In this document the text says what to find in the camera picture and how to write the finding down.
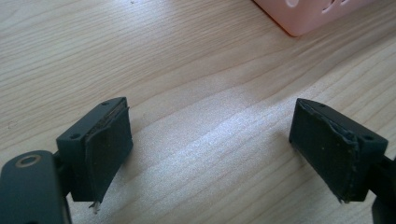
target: black bracket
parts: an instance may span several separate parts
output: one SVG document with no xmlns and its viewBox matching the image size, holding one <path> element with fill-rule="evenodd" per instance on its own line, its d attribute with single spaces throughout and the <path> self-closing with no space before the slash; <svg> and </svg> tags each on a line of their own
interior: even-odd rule
<svg viewBox="0 0 396 224">
<path fill-rule="evenodd" d="M 56 140 L 8 161 L 0 178 L 1 223 L 71 223 L 65 196 L 101 203 L 132 150 L 125 97 L 102 102 Z"/>
<path fill-rule="evenodd" d="M 290 143 L 299 150 L 340 201 L 376 196 L 375 223 L 396 223 L 396 162 L 384 153 L 387 139 L 332 108 L 297 99 Z"/>
</svg>

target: mounting hole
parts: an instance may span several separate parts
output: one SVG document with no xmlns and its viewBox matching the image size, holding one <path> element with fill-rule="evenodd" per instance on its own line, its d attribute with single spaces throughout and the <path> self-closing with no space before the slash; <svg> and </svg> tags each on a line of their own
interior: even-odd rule
<svg viewBox="0 0 396 224">
<path fill-rule="evenodd" d="M 330 0 L 329 3 L 326 5 L 326 7 L 323 8 L 323 12 L 327 12 L 334 2 L 335 0 Z"/>
<path fill-rule="evenodd" d="M 15 166 L 18 168 L 25 168 L 38 163 L 40 160 L 40 155 L 29 155 L 19 159 L 17 163 L 15 163 Z"/>
<path fill-rule="evenodd" d="M 79 133 L 73 133 L 72 135 L 70 135 L 70 139 L 76 139 L 79 138 L 81 136 L 81 134 Z"/>
<path fill-rule="evenodd" d="M 364 135 L 363 138 L 368 140 L 368 141 L 373 141 L 374 140 L 374 138 L 372 136 L 370 136 L 370 135 Z"/>
<path fill-rule="evenodd" d="M 286 0 L 286 3 L 289 7 L 297 7 L 299 1 L 300 0 Z"/>
</svg>

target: pink basket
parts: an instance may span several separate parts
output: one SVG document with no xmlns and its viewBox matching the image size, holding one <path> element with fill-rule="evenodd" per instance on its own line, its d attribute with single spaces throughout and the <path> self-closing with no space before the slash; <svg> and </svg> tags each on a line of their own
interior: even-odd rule
<svg viewBox="0 0 396 224">
<path fill-rule="evenodd" d="M 289 34 L 303 35 L 374 0 L 254 0 Z"/>
</svg>

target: wood grain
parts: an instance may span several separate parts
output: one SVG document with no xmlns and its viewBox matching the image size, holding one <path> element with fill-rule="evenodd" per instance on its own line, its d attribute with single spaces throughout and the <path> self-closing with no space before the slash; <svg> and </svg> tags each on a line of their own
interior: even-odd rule
<svg viewBox="0 0 396 224">
<path fill-rule="evenodd" d="M 297 97 L 389 140 L 396 2 L 290 37 L 248 0 L 1 0 L 0 166 L 126 96 L 134 151 L 74 223 L 371 223 L 288 143 Z"/>
</svg>

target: screw hole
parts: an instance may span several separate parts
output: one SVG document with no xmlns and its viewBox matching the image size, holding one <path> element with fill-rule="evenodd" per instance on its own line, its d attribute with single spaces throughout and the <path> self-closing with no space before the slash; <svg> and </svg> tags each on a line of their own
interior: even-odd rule
<svg viewBox="0 0 396 224">
<path fill-rule="evenodd" d="M 70 139 L 76 139 L 76 138 L 79 138 L 81 135 L 79 134 L 79 133 L 73 133 L 71 136 L 70 136 Z"/>
<path fill-rule="evenodd" d="M 374 140 L 374 138 L 372 136 L 370 136 L 370 135 L 364 135 L 363 138 L 368 140 L 368 141 L 373 141 Z"/>
<path fill-rule="evenodd" d="M 17 166 L 18 168 L 25 168 L 38 163 L 40 160 L 40 155 L 29 155 L 19 159 L 17 163 L 15 163 L 15 166 Z"/>
</svg>

